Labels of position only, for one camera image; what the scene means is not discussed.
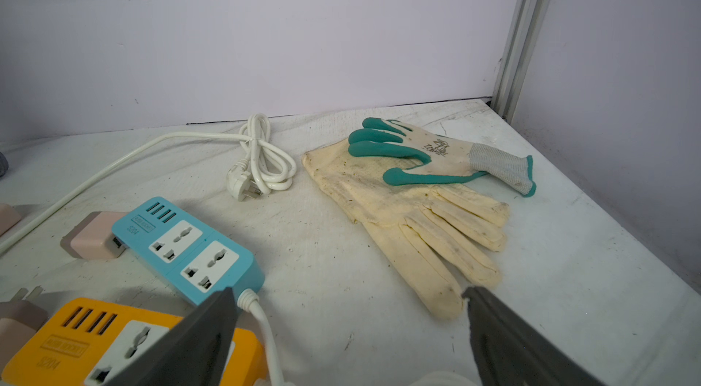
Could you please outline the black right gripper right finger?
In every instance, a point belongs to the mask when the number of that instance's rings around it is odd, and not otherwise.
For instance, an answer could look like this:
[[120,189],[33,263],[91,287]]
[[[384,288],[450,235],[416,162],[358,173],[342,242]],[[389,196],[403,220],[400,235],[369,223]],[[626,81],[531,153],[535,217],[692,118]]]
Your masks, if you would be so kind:
[[600,385],[485,287],[469,287],[470,344],[484,385]]

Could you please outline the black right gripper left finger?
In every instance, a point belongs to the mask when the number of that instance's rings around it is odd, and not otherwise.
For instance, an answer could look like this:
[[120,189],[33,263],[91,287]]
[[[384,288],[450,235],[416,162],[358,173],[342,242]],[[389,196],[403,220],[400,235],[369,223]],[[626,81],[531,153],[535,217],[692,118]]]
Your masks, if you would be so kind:
[[142,327],[117,353],[108,385],[218,385],[237,344],[231,288],[215,292],[166,332]]

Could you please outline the small blue power strip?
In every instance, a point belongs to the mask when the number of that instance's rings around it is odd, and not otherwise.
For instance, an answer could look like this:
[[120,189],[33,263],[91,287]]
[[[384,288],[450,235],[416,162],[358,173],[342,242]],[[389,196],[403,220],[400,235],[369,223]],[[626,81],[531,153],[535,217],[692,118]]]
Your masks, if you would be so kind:
[[163,197],[153,197],[111,229],[141,262],[190,304],[227,287],[259,292],[265,276],[254,254]]

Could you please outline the orange power strip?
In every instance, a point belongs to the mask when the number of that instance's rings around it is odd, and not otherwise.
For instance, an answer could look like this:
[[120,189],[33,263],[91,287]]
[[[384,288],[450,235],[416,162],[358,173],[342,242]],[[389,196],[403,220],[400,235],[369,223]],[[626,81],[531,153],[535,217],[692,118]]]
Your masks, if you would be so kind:
[[[56,313],[2,371],[10,385],[108,385],[117,353],[142,327],[166,332],[184,318],[78,298]],[[282,385],[277,355],[235,325],[237,347],[218,385]]]

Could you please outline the pink usb charger plug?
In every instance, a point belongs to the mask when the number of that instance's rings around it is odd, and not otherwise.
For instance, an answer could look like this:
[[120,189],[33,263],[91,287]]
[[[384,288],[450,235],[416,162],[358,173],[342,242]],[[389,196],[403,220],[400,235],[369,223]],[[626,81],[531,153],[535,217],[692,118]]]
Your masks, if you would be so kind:
[[127,249],[112,232],[113,225],[126,216],[121,212],[92,212],[74,226],[60,246],[72,257],[85,260],[111,260]]

